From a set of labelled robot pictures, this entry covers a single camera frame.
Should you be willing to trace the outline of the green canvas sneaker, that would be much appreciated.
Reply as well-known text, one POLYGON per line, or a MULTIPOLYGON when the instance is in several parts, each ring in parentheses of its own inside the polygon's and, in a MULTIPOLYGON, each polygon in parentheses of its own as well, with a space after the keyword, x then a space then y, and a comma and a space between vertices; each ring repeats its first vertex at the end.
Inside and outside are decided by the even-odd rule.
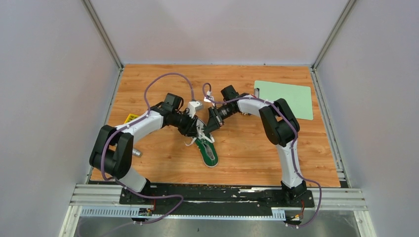
POLYGON ((206 140, 197 140, 194 142, 203 159, 204 164, 207 167, 215 167, 218 164, 218 155, 216 153, 213 143, 210 143, 206 140))

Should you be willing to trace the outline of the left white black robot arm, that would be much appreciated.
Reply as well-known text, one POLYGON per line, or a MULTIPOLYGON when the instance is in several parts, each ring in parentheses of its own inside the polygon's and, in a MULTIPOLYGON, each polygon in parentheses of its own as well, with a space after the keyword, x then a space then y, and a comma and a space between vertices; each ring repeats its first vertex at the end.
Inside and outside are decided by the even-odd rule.
POLYGON ((109 174, 111 179, 131 192, 139 204, 147 203, 152 199, 150 181, 131 166, 134 144, 165 126, 176 127, 183 136, 197 139, 202 123, 196 112, 203 104, 192 100, 181 111, 183 102, 182 97, 169 93, 164 101, 149 107, 144 115, 116 127, 101 127, 89 164, 102 175, 109 174))

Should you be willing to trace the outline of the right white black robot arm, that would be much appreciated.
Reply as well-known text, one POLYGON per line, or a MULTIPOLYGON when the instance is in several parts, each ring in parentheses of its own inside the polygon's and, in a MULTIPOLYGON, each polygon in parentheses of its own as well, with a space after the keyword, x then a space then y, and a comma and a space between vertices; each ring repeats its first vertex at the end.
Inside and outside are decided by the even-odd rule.
POLYGON ((244 113, 258 116, 268 140, 276 146, 281 169, 282 194, 278 197, 288 206, 295 206, 307 192, 297 159, 296 144, 299 123, 285 99, 274 102, 257 98, 251 94, 239 94, 232 85, 222 90, 223 101, 217 102, 211 91, 203 91, 206 102, 213 104, 209 108, 209 120, 204 134, 209 135, 224 125, 225 119, 244 113))

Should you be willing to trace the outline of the white shoelace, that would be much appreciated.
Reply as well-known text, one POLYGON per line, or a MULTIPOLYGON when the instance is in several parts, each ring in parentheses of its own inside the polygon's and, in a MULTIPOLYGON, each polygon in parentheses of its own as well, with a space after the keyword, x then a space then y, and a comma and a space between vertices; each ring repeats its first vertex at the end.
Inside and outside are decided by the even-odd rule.
POLYGON ((191 146, 197 140, 206 140, 210 143, 214 143, 215 139, 213 138, 213 136, 211 134, 210 135, 205 135, 205 133, 204 133, 205 127, 206 127, 205 123, 203 123, 201 121, 198 121, 197 125, 196 125, 198 135, 193 137, 189 144, 186 143, 186 142, 184 142, 184 144, 188 147, 188 146, 191 146))

